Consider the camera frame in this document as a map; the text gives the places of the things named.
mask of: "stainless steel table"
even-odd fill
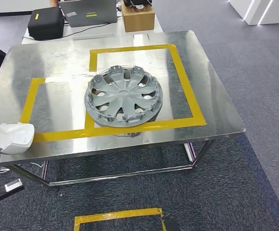
[[[155,76],[163,106],[155,122],[132,128],[100,128],[86,114],[84,95],[96,72],[136,65]],[[245,131],[235,107],[192,31],[65,40],[14,46],[0,69],[0,124],[32,123],[26,152],[2,155],[5,166],[47,187],[191,169],[214,140]],[[48,182],[48,161],[135,147],[206,143],[189,165],[121,175]],[[38,177],[18,164],[45,161]]]

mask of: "gray carpet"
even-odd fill
[[[7,53],[9,48],[22,42],[30,15],[0,17],[0,49]]]
[[[201,143],[195,145],[195,151]],[[187,163],[182,145],[51,161],[49,180],[100,176]],[[36,166],[27,169],[39,172]],[[0,175],[1,183],[18,175]],[[279,231],[279,202],[244,135],[220,140],[195,170],[106,180],[49,192],[26,189],[0,202],[0,231],[72,230],[75,216],[161,207],[182,231]],[[85,230],[161,230],[158,217],[94,222]]]
[[[193,30],[279,199],[279,24],[248,26],[227,0],[155,1],[164,31]]]

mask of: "metal table top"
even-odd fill
[[[124,49],[144,46],[152,48]],[[152,147],[229,138],[245,131],[235,107],[192,31],[11,47],[0,69],[0,124],[17,123],[23,118],[22,111],[26,102],[27,104],[26,97],[29,98],[28,91],[31,88],[32,80],[38,78],[35,80],[41,82],[33,97],[35,101],[30,100],[32,110],[30,117],[28,117],[36,132],[81,131],[85,126],[84,92],[95,73],[91,71],[101,72],[113,65],[140,66],[158,80],[164,99],[156,119],[156,126],[161,121],[193,117],[194,111],[189,107],[192,102],[186,99],[186,95],[191,93],[184,92],[188,88],[182,86],[179,77],[181,70],[178,70],[174,63],[177,57],[173,57],[166,47],[176,49],[186,73],[187,85],[191,84],[206,125],[170,126],[169,129],[155,126],[153,130],[130,133],[116,130],[118,134],[101,132],[90,137],[82,134],[81,138],[68,140],[61,140],[64,136],[54,133],[51,136],[54,141],[47,142],[41,142],[43,136],[36,135],[37,141],[26,152],[2,155],[0,165],[103,154],[135,146]],[[116,52],[112,48],[123,49]],[[97,57],[97,70],[92,67],[97,65],[97,61],[90,58],[92,56],[91,50],[94,49],[105,49],[95,54]]]

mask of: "laptop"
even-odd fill
[[[60,8],[71,27],[116,23],[116,0],[60,1]]]

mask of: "yellow tape outline on floor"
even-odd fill
[[[69,130],[69,131],[55,131],[55,132],[43,132],[36,133],[33,142],[49,142],[49,141],[61,141],[76,138],[88,138],[96,136],[108,136],[124,133],[144,132],[160,129],[172,129],[172,128],[184,128],[191,126],[204,126],[207,125],[205,119],[201,111],[198,101],[191,89],[189,80],[185,73],[182,62],[181,61],[176,47],[174,44],[161,44],[151,46],[139,46],[139,47],[120,47],[120,48],[108,48],[108,49],[96,49],[90,51],[90,71],[96,72],[97,69],[98,54],[111,53],[111,52],[126,52],[126,51],[145,51],[145,50],[158,50],[167,49],[170,51],[176,70],[182,86],[183,92],[189,105],[193,117],[153,121],[147,122],[134,127],[128,128],[114,128],[114,127],[101,127],[94,128],[94,121],[86,112],[84,129]],[[25,105],[22,111],[20,118],[21,123],[29,123],[33,104],[38,92],[39,84],[45,82],[45,78],[33,78],[28,91]]]
[[[110,213],[94,214],[88,216],[78,216],[74,218],[74,231],[80,231],[80,225],[89,222],[105,221],[121,218],[133,218],[141,216],[160,215],[162,224],[162,230],[166,231],[165,225],[161,219],[163,217],[161,208],[144,208],[134,210],[124,210]]]

